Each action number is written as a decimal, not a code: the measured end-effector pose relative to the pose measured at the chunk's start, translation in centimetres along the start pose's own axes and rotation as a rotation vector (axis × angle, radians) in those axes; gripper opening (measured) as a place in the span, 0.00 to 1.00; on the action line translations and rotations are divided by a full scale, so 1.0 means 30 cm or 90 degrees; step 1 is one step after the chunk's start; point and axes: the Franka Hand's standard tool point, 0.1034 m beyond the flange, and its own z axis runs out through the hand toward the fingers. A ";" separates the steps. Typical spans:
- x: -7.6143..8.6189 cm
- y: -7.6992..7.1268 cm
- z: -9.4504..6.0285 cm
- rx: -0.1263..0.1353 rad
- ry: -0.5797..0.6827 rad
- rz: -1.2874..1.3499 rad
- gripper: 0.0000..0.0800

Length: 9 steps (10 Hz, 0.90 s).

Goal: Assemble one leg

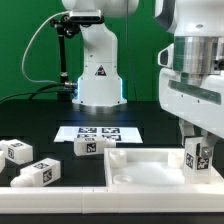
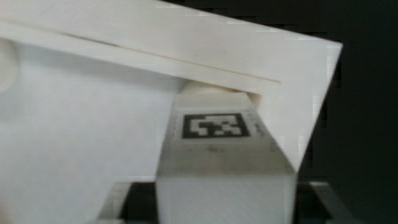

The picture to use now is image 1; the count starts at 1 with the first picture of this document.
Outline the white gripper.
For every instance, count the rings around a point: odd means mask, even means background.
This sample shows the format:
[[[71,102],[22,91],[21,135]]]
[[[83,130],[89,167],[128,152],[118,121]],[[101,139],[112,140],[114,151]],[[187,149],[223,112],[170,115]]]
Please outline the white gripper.
[[[199,87],[182,83],[180,78],[171,69],[161,69],[160,105],[182,118],[179,119],[182,145],[188,137],[195,136],[194,125],[204,129],[199,155],[211,158],[218,137],[224,139],[224,71],[219,75],[205,75]]]

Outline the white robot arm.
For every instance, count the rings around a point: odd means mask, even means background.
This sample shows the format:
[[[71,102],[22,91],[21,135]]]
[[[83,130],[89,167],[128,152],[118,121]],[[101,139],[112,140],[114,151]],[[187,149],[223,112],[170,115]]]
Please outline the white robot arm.
[[[135,13],[139,0],[62,0],[81,27],[84,71],[73,103],[90,110],[124,105],[117,38],[104,19]],[[155,0],[155,19],[174,35],[158,54],[161,107],[180,118],[182,138],[202,129],[200,155],[224,139],[224,0]]]

